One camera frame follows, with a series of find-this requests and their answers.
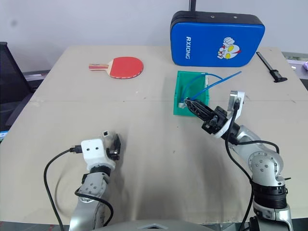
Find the wooden paddle handle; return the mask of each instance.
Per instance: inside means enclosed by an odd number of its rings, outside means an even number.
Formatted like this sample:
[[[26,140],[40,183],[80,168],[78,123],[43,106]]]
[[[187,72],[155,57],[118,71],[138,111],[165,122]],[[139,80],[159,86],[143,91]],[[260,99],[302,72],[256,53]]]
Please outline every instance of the wooden paddle handle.
[[[89,69],[91,71],[105,70],[109,67],[107,64],[89,64]]]

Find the blue wire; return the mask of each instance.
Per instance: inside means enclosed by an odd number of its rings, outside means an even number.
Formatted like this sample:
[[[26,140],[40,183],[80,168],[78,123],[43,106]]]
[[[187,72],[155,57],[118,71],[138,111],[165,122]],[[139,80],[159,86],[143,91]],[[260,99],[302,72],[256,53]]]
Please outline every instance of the blue wire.
[[[224,78],[224,79],[222,79],[222,80],[219,80],[219,81],[217,81],[217,82],[211,84],[210,86],[204,88],[203,90],[199,91],[197,94],[195,94],[194,96],[192,96],[192,97],[191,97],[191,100],[195,100],[199,95],[201,95],[201,94],[202,94],[203,92],[205,92],[206,90],[209,90],[209,89],[212,88],[213,86],[215,86],[215,85],[217,85],[217,84],[219,84],[219,83],[222,83],[222,82],[228,80],[229,78],[232,78],[232,77],[234,77],[234,76],[236,76],[236,75],[238,75],[238,74],[240,74],[240,73],[241,73],[241,71],[239,71],[239,72],[237,72],[237,73],[235,73],[235,74],[233,74],[233,75],[231,75],[231,76],[228,76],[228,77],[226,77],[226,78]]]
[[[187,88],[193,83],[195,82],[198,78],[202,77],[202,76],[214,76],[214,77],[217,77],[219,79],[223,79],[222,77],[219,77],[217,75],[214,75],[214,74],[210,74],[210,73],[202,73],[201,75],[198,75],[197,77],[193,78],[188,84],[186,84],[185,88],[184,88],[184,91],[182,93],[182,96],[181,96],[181,102],[183,103],[184,102],[184,97],[185,97],[185,92],[187,90]]]

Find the black tool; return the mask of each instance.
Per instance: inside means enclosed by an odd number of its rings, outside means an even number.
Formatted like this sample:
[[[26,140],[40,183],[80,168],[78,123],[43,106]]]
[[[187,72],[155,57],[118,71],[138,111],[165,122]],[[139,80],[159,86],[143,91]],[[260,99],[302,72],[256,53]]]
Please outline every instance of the black tool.
[[[269,63],[266,61],[266,59],[262,56],[262,54],[260,52],[256,52],[257,55],[259,56],[259,58],[262,60],[262,62],[265,64],[265,66],[269,69],[269,73],[271,74],[271,76],[273,76],[273,78],[275,79],[274,82],[275,83],[279,83],[279,82],[284,82],[286,80],[288,80],[285,77],[282,77],[278,70],[274,70]]]

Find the red rubber paddle face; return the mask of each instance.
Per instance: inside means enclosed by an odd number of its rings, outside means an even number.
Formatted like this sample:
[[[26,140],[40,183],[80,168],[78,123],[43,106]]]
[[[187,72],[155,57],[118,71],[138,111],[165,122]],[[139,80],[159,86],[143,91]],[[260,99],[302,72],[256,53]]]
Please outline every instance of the red rubber paddle face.
[[[113,60],[112,78],[134,78],[143,71],[143,63],[135,57],[118,57]]]

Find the green plastic box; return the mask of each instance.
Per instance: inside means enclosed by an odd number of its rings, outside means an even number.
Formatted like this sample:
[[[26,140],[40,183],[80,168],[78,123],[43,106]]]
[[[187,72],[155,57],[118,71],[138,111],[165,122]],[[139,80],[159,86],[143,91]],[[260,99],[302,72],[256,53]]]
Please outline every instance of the green plastic box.
[[[204,72],[191,72],[191,71],[178,71],[177,84],[174,92],[174,103],[173,103],[173,114],[180,116],[195,116],[191,113],[187,107],[180,108],[178,104],[181,101],[182,93],[186,87],[186,85],[191,82],[197,76],[203,75],[203,77],[197,78],[194,82],[189,85],[184,94],[184,98],[192,97],[202,89],[208,86],[207,76]],[[203,94],[197,97],[204,104],[208,105],[208,101],[210,99],[210,95],[208,90]]]

